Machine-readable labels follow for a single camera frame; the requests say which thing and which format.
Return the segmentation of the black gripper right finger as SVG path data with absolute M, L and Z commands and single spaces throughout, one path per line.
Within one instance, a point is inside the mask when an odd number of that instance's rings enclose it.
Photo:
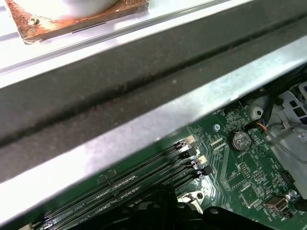
M 210 207 L 199 213 L 191 205 L 178 202 L 172 185 L 167 191 L 167 220 L 173 222 L 175 230 L 260 230 L 261 224 L 219 207 Z

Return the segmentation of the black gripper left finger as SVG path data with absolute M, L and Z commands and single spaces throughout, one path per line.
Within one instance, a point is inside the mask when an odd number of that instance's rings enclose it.
M 98 217 L 97 230 L 163 230 L 170 185 L 159 185 L 154 199 L 138 208 L 118 207 Z

